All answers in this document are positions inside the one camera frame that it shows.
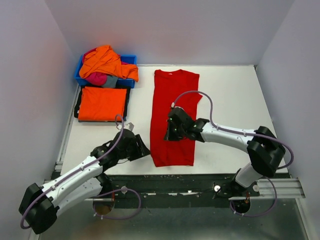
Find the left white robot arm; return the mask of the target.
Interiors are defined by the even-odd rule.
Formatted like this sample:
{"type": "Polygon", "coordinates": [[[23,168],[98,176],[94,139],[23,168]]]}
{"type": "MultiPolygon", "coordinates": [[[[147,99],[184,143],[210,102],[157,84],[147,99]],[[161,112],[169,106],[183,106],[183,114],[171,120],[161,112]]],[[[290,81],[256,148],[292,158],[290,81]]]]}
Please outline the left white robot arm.
{"type": "Polygon", "coordinates": [[[89,198],[115,197],[120,191],[136,193],[127,187],[114,189],[106,170],[120,160],[130,162],[150,155],[138,134],[123,129],[114,139],[94,148],[89,156],[67,173],[43,185],[31,184],[18,208],[20,227],[35,234],[48,230],[69,208],[89,198]]]}

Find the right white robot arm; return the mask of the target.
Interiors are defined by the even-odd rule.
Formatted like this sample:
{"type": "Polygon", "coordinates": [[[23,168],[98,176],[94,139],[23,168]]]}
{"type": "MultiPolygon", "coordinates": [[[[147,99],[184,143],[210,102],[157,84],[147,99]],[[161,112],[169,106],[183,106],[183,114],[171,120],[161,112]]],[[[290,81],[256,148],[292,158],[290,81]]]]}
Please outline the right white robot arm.
{"type": "Polygon", "coordinates": [[[193,120],[182,108],[174,107],[168,114],[166,141],[189,139],[217,143],[248,154],[250,162],[240,168],[232,180],[220,187],[229,198],[241,196],[262,177],[273,177],[286,153],[273,133],[264,126],[257,130],[226,129],[214,126],[208,119],[193,120]]]}

